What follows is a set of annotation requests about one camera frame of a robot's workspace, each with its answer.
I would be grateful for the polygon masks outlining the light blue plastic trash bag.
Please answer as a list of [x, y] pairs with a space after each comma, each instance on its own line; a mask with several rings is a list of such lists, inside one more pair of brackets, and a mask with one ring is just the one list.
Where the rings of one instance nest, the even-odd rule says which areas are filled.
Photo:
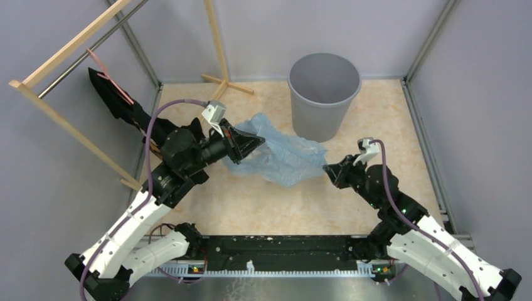
[[241, 163], [229, 158], [222, 163], [235, 176], [258, 174], [281, 186], [294, 186], [324, 174], [327, 149], [320, 143], [278, 131], [263, 113], [236, 125], [238, 130], [263, 137], [265, 142]]

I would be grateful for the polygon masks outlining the grey plastic trash bin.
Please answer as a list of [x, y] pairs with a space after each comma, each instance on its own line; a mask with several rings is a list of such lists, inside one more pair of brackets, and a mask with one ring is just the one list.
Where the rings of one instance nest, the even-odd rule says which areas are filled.
[[339, 132], [362, 78], [356, 65], [342, 56], [312, 53], [293, 64], [287, 83], [294, 132], [325, 142]]

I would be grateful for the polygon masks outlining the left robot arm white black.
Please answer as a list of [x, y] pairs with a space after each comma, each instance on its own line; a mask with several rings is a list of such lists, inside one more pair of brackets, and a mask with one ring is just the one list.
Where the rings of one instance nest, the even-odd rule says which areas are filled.
[[163, 238], [138, 249], [138, 242], [197, 185], [208, 180], [205, 168], [224, 157], [235, 164], [265, 143], [222, 119], [220, 130], [198, 139], [200, 125], [178, 127], [161, 147], [162, 162], [150, 173], [133, 203], [115, 224], [82, 254], [72, 253], [65, 266], [80, 282], [81, 300], [122, 300], [143, 276], [175, 258], [194, 259], [202, 236], [181, 223]]

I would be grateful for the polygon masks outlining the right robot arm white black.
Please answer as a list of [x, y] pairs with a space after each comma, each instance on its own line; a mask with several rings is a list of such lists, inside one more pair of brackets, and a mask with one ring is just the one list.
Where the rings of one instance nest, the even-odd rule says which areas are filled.
[[375, 258], [400, 260], [431, 279], [456, 300], [511, 300], [521, 275], [477, 256], [452, 236], [426, 208], [398, 188], [398, 178], [381, 164], [367, 166], [347, 155], [323, 167], [332, 184], [351, 188], [378, 212], [368, 235]]

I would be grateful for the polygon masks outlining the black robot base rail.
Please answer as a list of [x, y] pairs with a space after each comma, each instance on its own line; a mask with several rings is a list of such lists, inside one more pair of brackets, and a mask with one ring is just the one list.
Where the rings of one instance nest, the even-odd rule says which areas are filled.
[[365, 235], [204, 235], [177, 259], [213, 277], [368, 277], [385, 282], [398, 261]]

